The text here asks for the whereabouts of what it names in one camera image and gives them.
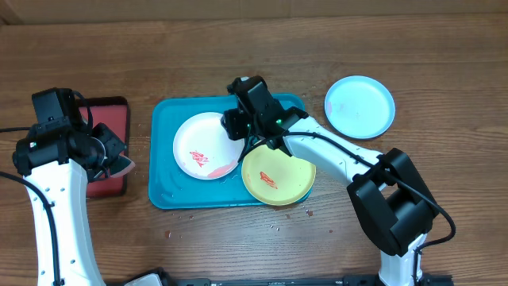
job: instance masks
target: tray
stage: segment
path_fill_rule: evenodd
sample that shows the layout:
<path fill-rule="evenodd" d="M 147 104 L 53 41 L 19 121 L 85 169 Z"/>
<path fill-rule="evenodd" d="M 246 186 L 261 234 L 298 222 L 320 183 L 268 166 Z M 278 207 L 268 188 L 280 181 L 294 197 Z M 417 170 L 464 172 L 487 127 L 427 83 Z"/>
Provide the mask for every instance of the tray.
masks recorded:
<path fill-rule="evenodd" d="M 304 109 L 302 100 L 296 95 L 273 96 L 286 109 L 291 106 Z M 198 180 L 183 172 L 173 156 L 173 138 L 188 118 L 208 111 L 222 113 L 236 107 L 237 99 L 234 95 L 166 99 L 156 106 L 152 115 L 148 171 L 148 197 L 156 207 L 175 210 L 265 205 L 245 188 L 241 179 L 241 164 L 222 178 Z M 311 191 L 312 189 L 298 202 L 304 201 Z"/>

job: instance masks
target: table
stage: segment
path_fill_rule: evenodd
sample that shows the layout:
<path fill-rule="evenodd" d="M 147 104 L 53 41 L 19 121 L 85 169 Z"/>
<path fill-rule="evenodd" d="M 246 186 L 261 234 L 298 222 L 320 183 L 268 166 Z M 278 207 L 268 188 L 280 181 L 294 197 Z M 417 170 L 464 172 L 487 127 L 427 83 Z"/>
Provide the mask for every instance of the table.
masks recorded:
<path fill-rule="evenodd" d="M 129 100 L 137 167 L 128 190 L 87 202 L 106 280 L 157 266 L 176 278 L 215 280 L 376 273 L 379 251 L 345 187 L 323 172 L 309 199 L 291 207 L 161 211 L 150 203 L 154 106 L 171 97 L 225 95 L 243 75 L 262 75 L 272 92 L 300 96 L 325 126 L 323 101 L 336 80 L 367 75 L 385 84 L 397 106 L 394 124 L 357 144 L 407 152 L 457 224 L 452 242 L 425 251 L 424 271 L 452 274 L 457 284 L 506 283 L 506 14 L 2 26 L 0 127 L 35 123 L 30 95 L 50 87 Z M 11 154 L 24 136 L 0 136 L 0 170 L 15 173 Z M 34 285 L 28 196 L 7 180 L 0 190 L 0 284 Z M 430 239 L 449 232 L 441 216 L 434 222 Z"/>

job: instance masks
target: light blue plate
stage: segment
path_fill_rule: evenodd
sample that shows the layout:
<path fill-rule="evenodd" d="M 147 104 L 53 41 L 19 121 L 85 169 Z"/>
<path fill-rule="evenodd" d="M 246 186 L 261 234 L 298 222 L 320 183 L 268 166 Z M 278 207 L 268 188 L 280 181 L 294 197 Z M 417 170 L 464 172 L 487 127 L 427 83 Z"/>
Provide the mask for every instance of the light blue plate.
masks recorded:
<path fill-rule="evenodd" d="M 274 95 L 284 108 L 304 109 L 296 95 Z M 187 99 L 167 99 L 159 103 L 152 115 L 152 142 L 148 171 L 148 197 L 164 210 L 204 207 L 260 206 L 241 179 L 241 164 L 230 174 L 216 180 L 199 180 L 183 172 L 173 156 L 173 138 L 178 128 L 188 119 L 203 112 L 223 113 L 237 107 L 231 96 Z M 298 202 L 304 201 L 310 194 Z"/>
<path fill-rule="evenodd" d="M 356 139 L 378 137 L 395 118 L 395 102 L 384 85 L 367 76 L 343 78 L 328 90 L 325 113 L 332 126 Z"/>

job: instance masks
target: plate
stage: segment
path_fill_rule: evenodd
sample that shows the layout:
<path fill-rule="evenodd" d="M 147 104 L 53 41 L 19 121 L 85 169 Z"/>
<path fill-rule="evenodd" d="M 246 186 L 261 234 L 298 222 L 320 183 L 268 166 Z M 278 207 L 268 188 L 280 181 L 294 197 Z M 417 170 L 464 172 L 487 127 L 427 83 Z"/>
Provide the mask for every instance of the plate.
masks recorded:
<path fill-rule="evenodd" d="M 221 125 L 222 114 L 205 112 L 187 119 L 173 141 L 176 164 L 189 176 L 213 180 L 238 165 L 244 140 L 232 141 Z"/>
<path fill-rule="evenodd" d="M 272 206 L 284 206 L 298 201 L 310 190 L 316 166 L 263 145 L 244 158 L 241 176 L 256 199 Z"/>
<path fill-rule="evenodd" d="M 355 139 L 378 137 L 395 118 L 395 102 L 384 85 L 367 76 L 343 78 L 328 90 L 325 113 L 332 126 Z"/>

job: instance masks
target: black cable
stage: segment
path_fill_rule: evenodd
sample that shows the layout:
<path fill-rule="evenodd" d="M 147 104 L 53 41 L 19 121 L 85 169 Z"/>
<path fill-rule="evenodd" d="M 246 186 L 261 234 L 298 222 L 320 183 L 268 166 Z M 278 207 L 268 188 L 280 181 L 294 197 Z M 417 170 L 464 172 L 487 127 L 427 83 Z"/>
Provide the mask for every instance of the black cable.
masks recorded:
<path fill-rule="evenodd" d="M 10 127 L 0 129 L 0 133 L 13 132 L 13 131 L 30 131 L 30 127 Z"/>
<path fill-rule="evenodd" d="M 328 143 L 330 143 L 331 145 L 337 147 L 338 149 L 340 149 L 341 151 L 343 151 L 344 153 L 348 154 L 351 158 L 355 159 L 356 161 L 360 162 L 361 164 L 369 167 L 369 168 L 372 168 L 374 167 L 374 165 L 372 163 L 369 163 L 367 162 L 363 157 L 351 152 L 350 150 L 346 149 L 343 145 L 335 142 L 334 140 L 328 138 L 327 136 L 324 136 L 324 135 L 321 135 L 319 133 L 315 133 L 315 132 L 286 132 L 286 133 L 282 133 L 282 134 L 279 134 L 277 136 L 274 136 L 274 137 L 270 137 L 270 138 L 267 138 L 267 139 L 263 139 L 262 141 L 260 141 L 258 144 L 254 145 L 252 148 L 250 148 L 249 151 L 247 151 L 246 153 L 242 154 L 243 156 L 241 156 L 239 159 L 238 159 L 238 162 L 240 162 L 241 160 L 243 160 L 245 158 L 245 156 L 247 156 L 247 154 L 249 154 L 252 150 L 254 150 L 255 148 L 261 146 L 261 145 L 264 145 L 266 144 L 268 141 L 270 140 L 275 140 L 275 139 L 278 139 L 278 138 L 281 138 L 281 137 L 285 137 L 285 136 L 309 136 L 309 137 L 316 137 L 316 138 L 320 138 L 324 141 L 327 141 Z M 414 250 L 414 261 L 413 261 L 413 282 L 414 282 L 414 285 L 418 285 L 418 278 L 417 278 L 417 268 L 418 268 L 418 255 L 421 254 L 421 251 L 425 248 L 425 247 L 428 247 L 428 246 L 431 246 L 431 245 L 438 245 L 438 244 L 441 244 L 441 243 L 444 243 L 444 242 L 448 242 L 450 241 L 453 237 L 455 237 L 455 234 L 456 234 L 456 226 L 455 226 L 455 223 L 452 219 L 452 217 L 442 208 L 440 207 L 437 203 L 433 202 L 432 200 L 430 200 L 429 198 L 427 198 L 426 196 L 424 196 L 421 192 L 415 190 L 414 188 L 412 188 L 411 186 L 409 186 L 408 184 L 402 182 L 400 179 L 396 178 L 395 176 L 391 175 L 389 172 L 385 171 L 384 173 L 384 176 L 385 178 L 387 178 L 388 180 L 392 180 L 394 181 L 395 183 L 397 183 L 397 185 L 399 187 L 402 187 L 402 188 L 405 188 L 406 190 L 408 191 L 411 191 L 412 193 L 414 193 L 415 195 L 419 196 L 421 199 L 425 200 L 429 205 L 431 205 L 432 207 L 434 207 L 435 209 L 437 209 L 437 211 L 439 211 L 440 214 L 443 215 L 443 217 L 446 219 L 446 221 L 448 222 L 448 224 L 450 225 L 450 234 L 447 235 L 446 237 L 444 238 L 438 238 L 436 240 L 433 240 L 433 241 L 430 241 L 430 242 L 425 242 L 423 244 L 421 244 L 420 246 L 418 246 L 415 250 Z"/>
<path fill-rule="evenodd" d="M 84 96 L 82 96 L 78 91 L 72 91 L 72 93 L 77 96 L 79 99 L 81 99 L 81 101 L 83 102 L 83 105 L 87 108 L 87 113 L 88 113 L 88 123 L 87 123 L 87 128 L 88 128 L 88 134 L 92 134 L 92 129 L 94 128 L 94 117 L 92 116 L 92 111 L 90 109 L 90 105 L 88 104 L 88 101 L 85 99 Z"/>
<path fill-rule="evenodd" d="M 0 176 L 18 182 L 20 184 L 24 184 L 26 187 L 29 187 L 37 195 L 37 197 L 39 197 L 40 201 L 42 202 L 42 207 L 44 208 L 44 210 L 46 211 L 46 215 L 48 216 L 49 231 L 51 233 L 51 245 L 53 252 L 53 276 L 55 277 L 54 285 L 61 285 L 60 259 L 58 255 L 58 241 L 56 239 L 56 225 L 55 218 L 53 217 L 53 213 L 51 212 L 51 208 L 53 207 L 53 205 L 48 202 L 42 191 L 40 191 L 36 186 L 34 186 L 29 181 L 1 171 Z"/>

